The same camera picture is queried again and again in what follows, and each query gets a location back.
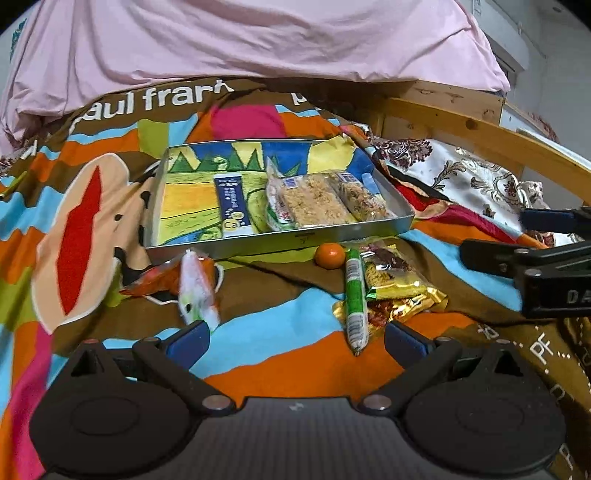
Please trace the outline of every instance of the striped blanket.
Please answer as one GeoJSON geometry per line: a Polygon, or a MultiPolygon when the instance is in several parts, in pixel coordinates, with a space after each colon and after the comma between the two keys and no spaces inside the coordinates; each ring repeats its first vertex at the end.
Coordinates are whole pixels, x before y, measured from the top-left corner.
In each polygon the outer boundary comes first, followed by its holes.
{"type": "MultiPolygon", "coordinates": [[[[395,240],[397,247],[449,296],[447,313],[422,313],[408,325],[467,345],[512,342],[567,419],[567,444],[554,472],[564,480],[584,478],[591,470],[589,321],[525,320],[512,284],[466,270],[457,247],[466,238],[542,246],[454,205],[384,161],[372,162],[359,128],[301,95],[270,92],[246,79],[209,78],[106,95],[48,140],[34,140],[29,155],[0,178],[0,480],[43,473],[28,424],[81,340],[98,338],[117,348],[183,326],[169,292],[146,298],[119,292],[150,267],[143,243],[151,167],[172,145],[257,138],[331,142],[324,160],[311,161],[310,153],[302,171],[361,172],[377,165],[389,176],[416,218],[395,240]],[[340,150],[331,155],[331,148],[340,150]]],[[[239,155],[245,170],[248,156],[239,155]]],[[[381,342],[353,357],[332,315],[343,273],[317,267],[313,253],[223,262],[223,324],[191,371],[238,404],[247,395],[358,400],[398,375],[401,367],[381,342]]]]}

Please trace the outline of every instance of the metal tray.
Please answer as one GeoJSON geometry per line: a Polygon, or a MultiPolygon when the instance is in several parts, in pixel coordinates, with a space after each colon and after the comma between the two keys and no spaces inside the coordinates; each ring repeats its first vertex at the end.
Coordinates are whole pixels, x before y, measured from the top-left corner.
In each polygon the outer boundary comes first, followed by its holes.
{"type": "Polygon", "coordinates": [[[234,236],[215,240],[187,242],[175,245],[156,245],[154,232],[157,231],[160,205],[164,191],[166,162],[162,161],[156,173],[155,191],[148,205],[148,225],[145,232],[145,248],[154,265],[166,262],[187,248],[195,247],[214,260],[224,258],[259,255],[306,247],[317,247],[326,242],[345,242],[369,236],[395,236],[410,229],[414,213],[406,199],[377,169],[372,174],[388,208],[397,218],[373,222],[349,223],[316,228],[303,228],[287,232],[257,233],[255,235],[234,236]]]}

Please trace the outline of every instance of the wooden bed frame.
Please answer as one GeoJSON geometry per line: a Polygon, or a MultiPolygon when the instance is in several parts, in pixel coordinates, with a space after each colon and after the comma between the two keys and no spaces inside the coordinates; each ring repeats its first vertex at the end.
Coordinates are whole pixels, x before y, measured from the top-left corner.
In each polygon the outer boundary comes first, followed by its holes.
{"type": "Polygon", "coordinates": [[[301,92],[318,106],[368,124],[384,138],[434,138],[474,152],[517,177],[529,167],[591,203],[591,170],[542,142],[500,127],[500,96],[419,80],[367,84],[273,79],[268,86],[301,92]]]}

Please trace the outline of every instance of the bed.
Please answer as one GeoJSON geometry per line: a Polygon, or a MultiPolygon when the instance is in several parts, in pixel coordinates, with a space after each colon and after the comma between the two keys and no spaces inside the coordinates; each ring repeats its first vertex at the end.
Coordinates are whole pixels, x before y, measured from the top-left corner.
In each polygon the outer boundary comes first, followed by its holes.
{"type": "MultiPolygon", "coordinates": [[[[147,298],[120,293],[150,267],[142,236],[154,182],[150,172],[171,145],[350,138],[371,147],[372,137],[354,121],[371,127],[376,137],[432,139],[464,149],[516,177],[527,166],[591,200],[590,169],[499,127],[503,99],[490,93],[415,80],[367,85],[216,75],[139,83],[86,98],[50,135],[31,137],[0,178],[0,458],[5,480],[36,479],[43,473],[28,424],[82,340],[96,338],[120,348],[146,336],[166,338],[184,325],[169,292],[147,298]],[[160,105],[158,92],[165,91],[169,96],[160,105]]],[[[37,95],[34,86],[29,88],[37,95]]],[[[11,95],[5,96],[5,113],[11,112],[11,95]]],[[[64,98],[56,99],[63,108],[64,98]]],[[[26,130],[17,124],[31,112],[17,112],[15,123],[4,123],[11,145],[26,130]]],[[[369,157],[352,155],[343,166],[349,168],[354,159],[361,170],[383,168],[413,207],[413,228],[392,242],[449,297],[445,313],[416,315],[407,326],[429,338],[447,335],[467,345],[513,343],[556,395],[567,420],[567,444],[553,472],[561,480],[585,478],[591,470],[589,320],[526,320],[509,282],[469,271],[459,262],[458,245],[466,238],[545,245],[400,175],[387,162],[376,165],[369,157]]],[[[356,401],[398,375],[402,368],[380,341],[371,342],[359,357],[351,354],[332,310],[343,293],[343,273],[317,267],[313,254],[314,248],[307,248],[222,262],[223,325],[191,372],[237,404],[247,395],[348,395],[356,401]]]]}

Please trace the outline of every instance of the tangerine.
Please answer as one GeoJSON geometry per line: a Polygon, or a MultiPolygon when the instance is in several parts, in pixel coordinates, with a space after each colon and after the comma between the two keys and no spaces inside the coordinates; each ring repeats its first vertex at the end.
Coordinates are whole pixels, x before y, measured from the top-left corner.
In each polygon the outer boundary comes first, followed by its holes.
{"type": "Polygon", "coordinates": [[[322,244],[316,249],[314,261],[326,270],[335,270],[345,264],[345,249],[339,244],[322,244]]]}

